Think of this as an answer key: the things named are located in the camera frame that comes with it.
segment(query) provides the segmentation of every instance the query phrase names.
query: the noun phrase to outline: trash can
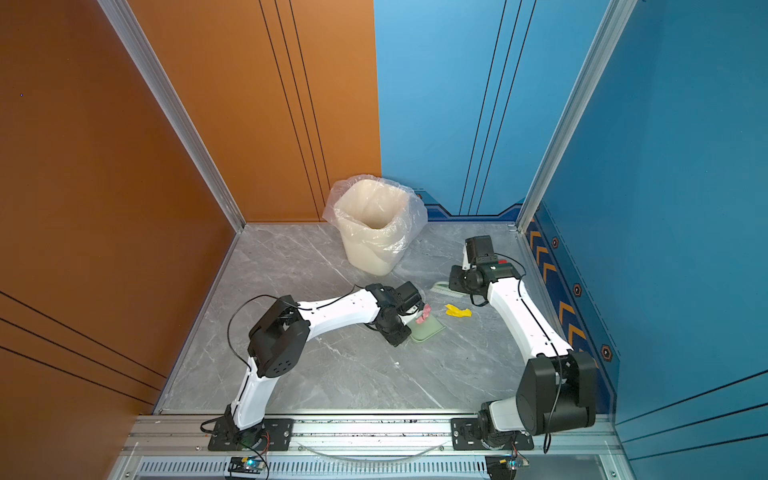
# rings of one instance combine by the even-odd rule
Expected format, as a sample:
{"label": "trash can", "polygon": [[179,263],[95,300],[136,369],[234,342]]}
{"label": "trash can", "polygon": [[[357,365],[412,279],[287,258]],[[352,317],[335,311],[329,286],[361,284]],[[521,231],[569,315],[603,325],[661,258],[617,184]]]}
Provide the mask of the trash can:
{"label": "trash can", "polygon": [[383,276],[426,225],[427,209],[408,187],[358,175],[333,185],[323,218],[339,229],[352,265]]}

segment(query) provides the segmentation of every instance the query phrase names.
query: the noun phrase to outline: yellow glove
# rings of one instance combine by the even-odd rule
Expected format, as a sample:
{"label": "yellow glove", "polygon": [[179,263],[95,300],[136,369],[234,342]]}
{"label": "yellow glove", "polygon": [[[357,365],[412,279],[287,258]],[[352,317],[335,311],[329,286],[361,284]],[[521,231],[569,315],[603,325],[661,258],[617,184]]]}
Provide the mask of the yellow glove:
{"label": "yellow glove", "polygon": [[470,309],[459,310],[458,308],[456,308],[455,305],[451,305],[450,303],[446,305],[445,308],[448,309],[448,311],[446,311],[445,313],[447,313],[450,316],[457,316],[459,318],[462,318],[464,316],[472,316],[472,311],[470,311]]}

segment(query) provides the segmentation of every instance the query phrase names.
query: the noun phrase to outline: aluminum frame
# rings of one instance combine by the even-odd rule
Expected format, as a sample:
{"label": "aluminum frame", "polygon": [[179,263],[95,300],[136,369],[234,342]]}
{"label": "aluminum frame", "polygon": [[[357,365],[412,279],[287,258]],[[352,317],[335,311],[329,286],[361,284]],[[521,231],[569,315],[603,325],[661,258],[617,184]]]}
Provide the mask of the aluminum frame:
{"label": "aluminum frame", "polygon": [[573,137],[590,98],[592,98],[595,87],[598,86],[605,66],[611,59],[619,37],[621,37],[636,4],[637,0],[611,0],[611,3],[608,4],[598,33],[594,36],[592,46],[589,48],[581,71],[576,78],[576,83],[571,90],[571,95],[565,104],[563,114],[560,116],[558,126],[552,134],[552,139],[549,141],[538,170],[536,170],[528,194],[525,196],[518,220],[515,222],[518,232],[525,233],[528,229],[528,224],[533,219],[541,199],[544,198],[549,182],[558,169],[565,149]]}
{"label": "aluminum frame", "polygon": [[[368,459],[400,458],[416,455],[432,449],[415,458],[413,462],[457,462],[465,457],[484,458],[494,455],[485,450],[455,451],[452,447],[450,419],[455,417],[474,417],[475,413],[444,413],[409,410],[379,410],[370,412],[334,413],[299,415],[268,415],[267,418],[290,417],[296,420],[293,438],[287,452],[271,452],[273,462],[322,462],[324,455],[344,457],[362,457]],[[243,455],[242,452],[209,452],[208,437],[199,427],[203,420],[213,415],[146,415],[137,418],[130,436],[115,462],[110,479],[141,478],[139,468],[145,462],[168,462],[169,458],[179,466],[189,462],[216,461],[227,456]],[[536,448],[524,452],[526,457],[543,455],[541,443],[543,435],[534,437]],[[633,480],[624,452],[613,426],[606,415],[598,415],[595,424],[588,429],[576,429],[555,433],[548,455],[596,455],[610,479]],[[187,478],[183,472],[179,475],[169,472],[162,476]],[[366,478],[371,472],[357,471],[350,478]],[[482,478],[487,478],[485,471],[477,471]],[[327,476],[320,472],[304,475],[304,478]],[[373,475],[375,478],[397,475]],[[221,478],[208,475],[208,478]]]}
{"label": "aluminum frame", "polygon": [[98,0],[101,9],[109,19],[123,46],[133,59],[144,81],[152,91],[166,118],[176,131],[187,153],[192,158],[219,207],[230,221],[232,228],[240,233],[245,227],[245,217],[235,203],[219,169],[192,123],[187,109],[181,103],[174,86],[163,69],[160,60],[141,30],[127,0]]}

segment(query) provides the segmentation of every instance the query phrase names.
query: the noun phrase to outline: wall panel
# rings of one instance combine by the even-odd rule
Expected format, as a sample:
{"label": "wall panel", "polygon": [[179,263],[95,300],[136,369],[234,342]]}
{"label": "wall panel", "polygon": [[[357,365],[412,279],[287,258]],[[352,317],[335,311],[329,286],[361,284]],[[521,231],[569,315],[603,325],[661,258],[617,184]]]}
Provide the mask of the wall panel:
{"label": "wall panel", "polygon": [[384,175],[446,216],[511,214],[607,5],[376,0]]}
{"label": "wall panel", "polygon": [[247,221],[318,221],[381,174],[372,2],[130,5]]}
{"label": "wall panel", "polygon": [[3,2],[0,45],[0,461],[103,478],[234,232],[97,2]]}
{"label": "wall panel", "polygon": [[621,360],[638,480],[764,471],[767,22],[638,2],[544,197]]}

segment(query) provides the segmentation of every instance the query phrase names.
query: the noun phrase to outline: black stripe line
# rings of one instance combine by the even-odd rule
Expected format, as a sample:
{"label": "black stripe line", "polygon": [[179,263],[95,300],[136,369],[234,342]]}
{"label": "black stripe line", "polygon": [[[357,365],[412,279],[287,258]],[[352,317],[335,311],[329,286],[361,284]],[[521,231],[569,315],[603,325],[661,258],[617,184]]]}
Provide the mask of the black stripe line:
{"label": "black stripe line", "polygon": [[491,72],[493,71],[493,61],[496,59],[496,48],[498,48],[498,37],[502,34],[502,23],[504,23],[504,12],[507,9],[507,0],[504,0],[504,8],[502,8],[502,19],[498,21],[498,33],[496,33],[496,43],[493,46],[493,55],[491,56],[491,66],[488,67],[488,80],[485,81],[485,93],[482,95],[482,104],[480,105],[480,117],[478,118],[478,127],[475,130],[475,140],[472,142],[472,152],[469,154],[469,165],[467,166],[467,177],[464,180],[464,191],[462,192],[462,202],[458,206],[458,214],[462,214],[464,208],[464,197],[467,194],[467,184],[469,183],[469,172],[472,171],[472,157],[475,155],[475,145],[478,141],[478,133],[480,132],[480,121],[482,120],[482,111],[485,109],[485,97],[488,95],[488,85],[491,83]]}
{"label": "black stripe line", "polygon": [[482,153],[480,154],[480,165],[478,165],[478,173],[475,175],[475,186],[472,188],[472,196],[469,198],[469,207],[467,209],[468,215],[472,211],[472,202],[475,201],[475,191],[477,190],[477,187],[478,187],[480,170],[482,170],[482,159],[485,156],[485,148],[488,146],[488,137],[491,136],[491,128],[493,127],[493,117],[496,115],[496,105],[498,104],[498,94],[502,91],[502,84],[504,83],[504,73],[507,71],[507,61],[509,60],[509,51],[512,49],[512,41],[515,39],[515,31],[518,28],[518,19],[520,18],[520,8],[522,7],[522,5],[523,5],[523,2],[520,2],[520,5],[518,5],[518,14],[515,16],[515,24],[512,26],[512,36],[509,37],[509,46],[507,47],[507,56],[504,58],[502,78],[498,81],[498,89],[496,89],[496,99],[493,101],[493,110],[491,111],[491,121],[488,123],[488,131],[485,132],[485,142],[482,145]]}
{"label": "black stripe line", "polygon": [[731,383],[726,383],[725,385],[719,386],[719,387],[717,387],[717,388],[715,388],[715,389],[707,390],[706,392],[702,392],[702,393],[696,394],[696,395],[694,395],[694,396],[690,396],[690,397],[688,397],[688,398],[686,398],[686,399],[678,400],[678,401],[676,401],[676,402],[674,402],[674,403],[670,403],[670,404],[669,404],[669,405],[667,405],[667,406],[659,407],[659,408],[657,408],[657,409],[651,410],[650,412],[645,412],[645,413],[643,413],[643,414],[640,414],[640,415],[634,416],[634,417],[632,417],[631,419],[622,420],[622,421],[620,421],[620,422],[617,422],[617,423],[616,423],[616,425],[621,425],[622,423],[631,422],[632,420],[637,420],[637,419],[639,419],[640,417],[645,417],[646,415],[650,415],[651,413],[656,413],[656,412],[659,412],[660,410],[668,409],[668,408],[670,408],[671,406],[680,405],[681,403],[683,403],[683,402],[687,402],[688,400],[697,399],[697,398],[699,398],[700,396],[705,396],[705,395],[707,395],[707,394],[709,394],[709,393],[712,393],[712,392],[716,392],[717,390],[725,389],[725,388],[727,388],[727,387],[729,387],[729,386],[734,386],[734,385],[736,385],[737,383],[745,382],[745,381],[747,381],[747,380],[750,380],[750,379],[753,379],[753,378],[755,378],[755,377],[757,377],[757,376],[765,375],[766,373],[768,373],[768,370],[763,370],[762,372],[758,372],[758,373],[755,373],[754,375],[745,376],[745,377],[744,377],[744,378],[742,378],[742,379],[738,379],[738,380],[736,380],[736,381],[733,381],[733,382],[731,382]]}
{"label": "black stripe line", "polygon": [[507,114],[507,107],[509,106],[509,98],[512,95],[512,87],[515,86],[515,79],[518,77],[518,68],[520,68],[520,59],[523,56],[523,49],[525,48],[525,40],[528,38],[528,30],[531,28],[531,20],[533,20],[533,13],[536,11],[536,2],[538,0],[534,0],[533,2],[533,8],[531,9],[531,17],[528,19],[528,27],[525,29],[525,36],[523,37],[523,45],[520,47],[520,55],[518,55],[518,64],[515,66],[515,74],[512,75],[512,84],[509,86],[509,93],[507,94],[507,103],[504,105],[504,113],[502,114],[502,122],[498,126],[498,132],[496,133],[496,142],[493,144],[493,151],[491,152],[491,160],[488,161],[488,170],[485,172],[485,180],[482,183],[482,190],[480,191],[480,198],[478,199],[478,207],[477,210],[475,210],[475,213],[478,213],[480,211],[480,202],[482,202],[482,195],[485,193],[485,185],[488,183],[488,174],[491,173],[491,164],[493,164],[493,156],[496,153],[496,145],[498,145],[498,138],[502,134],[502,127],[504,126],[504,117]]}
{"label": "black stripe line", "polygon": [[105,369],[109,369],[109,370],[111,370],[111,371],[113,371],[113,372],[115,372],[115,373],[119,373],[119,374],[120,374],[120,375],[122,375],[122,376],[128,377],[129,379],[131,379],[131,380],[134,380],[135,382],[139,382],[139,383],[141,383],[141,384],[143,384],[143,385],[146,385],[146,386],[148,386],[148,387],[149,387],[149,388],[151,388],[151,389],[155,389],[155,390],[157,390],[158,392],[160,392],[160,389],[159,389],[159,388],[157,388],[157,387],[155,387],[155,386],[152,386],[152,385],[150,385],[149,383],[145,383],[145,382],[142,382],[141,380],[139,380],[139,379],[135,379],[134,377],[132,377],[132,376],[130,376],[130,375],[128,375],[128,374],[126,374],[126,373],[123,373],[123,372],[121,372],[120,370],[117,370],[117,369],[113,369],[112,367],[110,367],[110,366],[107,366],[107,365],[105,365],[104,363],[98,362],[97,360],[94,360],[94,359],[92,359],[92,358],[90,358],[90,357],[87,357],[87,356],[83,355],[82,353],[79,353],[79,352],[75,352],[73,349],[69,349],[69,348],[67,348],[67,347],[65,347],[65,346],[63,346],[63,345],[61,345],[61,344],[59,344],[59,343],[56,343],[56,342],[54,342],[53,340],[50,340],[50,339],[47,339],[47,338],[45,338],[45,337],[44,337],[44,336],[42,336],[42,335],[38,335],[37,333],[35,333],[35,332],[32,332],[31,330],[27,330],[27,329],[26,329],[26,328],[24,328],[23,326],[19,326],[19,325],[16,325],[15,323],[11,322],[10,320],[6,320],[6,319],[4,319],[4,318],[2,318],[2,317],[0,317],[0,320],[1,320],[1,321],[3,321],[3,322],[6,322],[8,325],[11,325],[11,326],[15,326],[16,328],[18,328],[18,329],[20,329],[20,330],[22,330],[22,331],[24,331],[24,332],[26,332],[26,333],[29,333],[30,335],[34,335],[34,336],[38,337],[39,339],[43,339],[43,340],[45,340],[45,341],[46,341],[46,342],[48,342],[48,343],[53,343],[54,345],[56,345],[56,346],[57,346],[57,347],[59,347],[59,348],[62,348],[62,349],[64,349],[64,350],[67,350],[68,352],[74,353],[75,355],[77,355],[77,356],[80,356],[80,357],[82,357],[82,358],[84,358],[84,359],[86,359],[86,360],[90,360],[91,362],[93,362],[93,363],[96,363],[97,365],[101,365],[101,366],[103,366]]}
{"label": "black stripe line", "polygon": [[306,91],[310,94],[310,107],[312,108],[312,116],[315,119],[315,131],[317,132],[317,141],[320,144],[320,157],[323,159],[323,169],[326,171],[326,182],[328,184],[328,190],[331,189],[331,180],[328,177],[328,165],[326,164],[326,155],[323,152],[323,139],[320,137],[320,127],[317,124],[317,114],[315,113],[315,102],[312,101],[312,90],[310,89],[310,79],[306,75],[306,66],[304,64],[304,53],[301,52],[301,41],[299,40],[299,29],[296,27],[296,16],[293,14],[293,2],[288,0],[290,5],[290,15],[293,17],[293,30],[296,32],[296,43],[299,44],[299,56],[301,57],[301,68],[304,70],[304,79],[306,80]]}
{"label": "black stripe line", "polygon": [[317,203],[315,202],[315,190],[312,188],[312,181],[310,180],[310,171],[307,170],[306,168],[306,160],[304,160],[304,151],[302,150],[301,142],[299,141],[299,131],[296,129],[296,122],[293,121],[293,112],[290,110],[290,103],[288,102],[288,92],[286,91],[285,83],[283,83],[283,74],[280,73],[280,64],[277,63],[277,53],[275,53],[275,45],[274,43],[272,43],[270,26],[266,24],[266,15],[264,14],[264,5],[261,3],[261,0],[259,0],[259,7],[261,8],[261,16],[264,19],[266,36],[270,40],[270,46],[272,47],[272,56],[275,58],[275,66],[277,67],[277,76],[280,77],[280,84],[283,86],[283,95],[285,95],[285,98],[286,98],[286,106],[288,107],[288,115],[290,115],[290,123],[293,125],[293,133],[296,135],[296,143],[299,145],[299,154],[301,154],[301,161],[304,164],[304,173],[306,174],[306,182],[310,184],[310,193],[312,194],[312,205],[315,206],[315,213],[317,214],[317,220],[319,220],[320,212],[317,210]]}
{"label": "black stripe line", "polygon": [[290,60],[290,51],[288,50],[288,41],[286,40],[286,31],[283,29],[283,20],[280,17],[280,8],[277,7],[277,0],[275,0],[275,10],[277,10],[277,21],[280,23],[280,31],[283,33],[283,43],[286,46],[286,55],[288,55],[288,65],[290,66],[290,74],[293,77],[293,86],[296,89],[296,99],[299,101],[299,110],[301,111],[301,118],[304,120],[304,131],[306,132],[306,141],[310,144],[310,154],[312,155],[312,164],[315,166],[315,176],[317,177],[317,187],[320,189],[320,199],[323,201],[323,206],[326,206],[326,197],[323,195],[323,184],[320,183],[320,174],[317,171],[317,160],[315,160],[315,149],[312,148],[312,139],[310,138],[310,128],[306,126],[306,117],[304,116],[304,106],[301,105],[301,94],[299,93],[299,84],[296,82],[296,74],[293,72],[293,62]]}
{"label": "black stripe line", "polygon": [[654,435],[659,435],[661,433],[667,433],[667,432],[671,432],[671,431],[677,430],[677,429],[684,429],[685,427],[690,427],[692,425],[698,425],[700,423],[709,422],[710,420],[722,419],[722,418],[727,417],[727,416],[736,415],[737,413],[744,413],[744,412],[749,412],[750,410],[761,409],[764,406],[768,406],[768,402],[761,403],[760,405],[746,407],[745,409],[735,410],[733,412],[724,413],[722,415],[715,415],[714,417],[710,417],[708,419],[697,420],[696,422],[686,423],[685,425],[680,425],[678,427],[672,427],[671,429],[661,430],[660,432],[649,433],[648,435],[642,435],[642,436],[634,438],[634,439],[622,440],[621,443],[634,442],[635,440],[646,439],[648,437],[652,437]]}
{"label": "black stripe line", "polygon": [[627,460],[632,462],[634,460],[642,460],[644,458],[660,457],[662,455],[669,455],[671,453],[688,452],[690,450],[705,449],[706,447],[716,447],[718,445],[726,445],[728,443],[736,443],[736,442],[743,442],[745,440],[761,439],[762,437],[768,437],[768,433],[761,433],[759,435],[752,435],[752,436],[749,436],[749,437],[742,437],[740,439],[726,440],[724,442],[708,443],[706,445],[699,445],[697,447],[688,447],[687,449],[672,450],[671,452],[654,453],[653,455],[645,455],[645,456],[642,456],[642,457],[628,458]]}
{"label": "black stripe line", "polygon": [[2,345],[0,345],[0,349],[3,349],[3,350],[5,350],[6,352],[15,353],[16,355],[18,355],[18,356],[21,356],[21,357],[24,357],[24,358],[26,358],[27,360],[31,360],[32,362],[37,362],[37,363],[39,363],[39,364],[41,364],[41,365],[49,366],[49,367],[51,367],[51,368],[52,368],[52,369],[54,369],[54,370],[58,370],[59,372],[63,372],[63,373],[66,373],[67,375],[72,375],[73,377],[75,377],[75,378],[77,378],[77,379],[80,379],[80,380],[85,380],[85,381],[86,381],[86,382],[88,382],[88,383],[93,383],[94,385],[98,385],[98,386],[100,386],[100,387],[104,387],[104,388],[106,388],[107,390],[111,390],[112,392],[115,392],[115,393],[119,393],[119,394],[121,394],[121,395],[125,395],[125,396],[127,396],[128,398],[131,398],[131,399],[134,399],[134,400],[138,400],[139,402],[143,402],[143,403],[146,403],[146,404],[147,404],[147,405],[149,405],[149,406],[154,406],[154,404],[153,404],[153,403],[149,403],[149,402],[148,402],[148,401],[146,401],[146,400],[142,400],[142,399],[140,399],[140,398],[138,398],[138,397],[134,397],[133,395],[128,395],[127,393],[125,393],[125,392],[121,392],[120,390],[115,390],[115,389],[113,389],[113,388],[111,388],[111,387],[108,387],[108,386],[106,386],[106,385],[102,385],[102,384],[100,384],[99,382],[94,382],[93,380],[89,380],[89,379],[86,379],[86,378],[85,378],[85,377],[83,377],[83,376],[79,376],[79,375],[77,375],[77,374],[75,374],[75,373],[72,373],[72,372],[68,372],[67,370],[64,370],[64,369],[60,369],[60,368],[58,368],[57,366],[53,366],[53,365],[51,365],[50,363],[46,363],[46,362],[43,362],[42,360],[33,359],[33,358],[32,358],[32,357],[30,357],[30,356],[26,356],[26,355],[25,355],[25,354],[23,354],[23,353],[19,353],[19,352],[15,351],[15,350],[11,350],[11,349],[9,349],[9,348],[7,348],[7,347],[4,347],[4,346],[2,346]]}
{"label": "black stripe line", "polygon": [[167,379],[167,378],[168,378],[168,377],[166,377],[165,375],[163,375],[162,373],[160,373],[160,372],[156,372],[156,371],[154,371],[153,369],[149,368],[148,366],[144,366],[144,365],[141,365],[139,362],[137,362],[136,360],[132,359],[131,357],[129,357],[129,356],[126,356],[126,355],[123,355],[122,353],[118,352],[117,350],[115,350],[115,349],[112,349],[112,348],[110,348],[110,347],[106,346],[105,344],[103,344],[103,343],[101,343],[101,342],[99,342],[99,341],[97,341],[97,340],[94,340],[94,339],[92,339],[90,336],[88,336],[88,335],[85,335],[84,333],[78,332],[76,329],[73,329],[73,328],[72,328],[72,327],[70,327],[69,325],[67,325],[67,324],[65,324],[65,323],[63,323],[63,322],[59,322],[59,321],[58,321],[58,320],[56,320],[54,317],[52,317],[52,316],[50,316],[50,315],[46,315],[45,313],[43,313],[43,312],[41,312],[40,310],[38,310],[38,309],[34,308],[33,306],[29,306],[29,305],[27,305],[26,303],[22,302],[21,300],[19,300],[19,299],[16,299],[16,298],[14,298],[14,297],[12,297],[12,296],[8,295],[6,292],[2,292],[2,291],[0,291],[0,294],[2,294],[3,296],[6,296],[6,297],[8,297],[9,299],[13,300],[14,302],[18,303],[19,305],[23,305],[23,306],[26,306],[27,308],[29,308],[30,310],[32,310],[32,311],[33,311],[33,312],[35,312],[35,313],[39,313],[40,315],[43,315],[45,318],[47,318],[47,319],[51,320],[52,322],[56,322],[57,324],[59,324],[59,325],[63,326],[65,329],[71,330],[72,332],[75,332],[75,333],[77,333],[79,336],[82,336],[82,337],[84,337],[84,338],[86,338],[86,339],[89,339],[90,341],[92,341],[93,343],[95,343],[95,344],[97,344],[97,345],[99,345],[99,346],[103,346],[105,349],[109,350],[110,352],[116,353],[116,354],[118,354],[119,356],[123,357],[123,358],[124,358],[124,359],[126,359],[126,360],[130,360],[131,362],[135,363],[136,365],[139,365],[140,367],[144,367],[145,369],[149,370],[150,372],[152,372],[152,373],[156,373],[156,374],[158,374],[159,376],[163,377],[164,379]]}

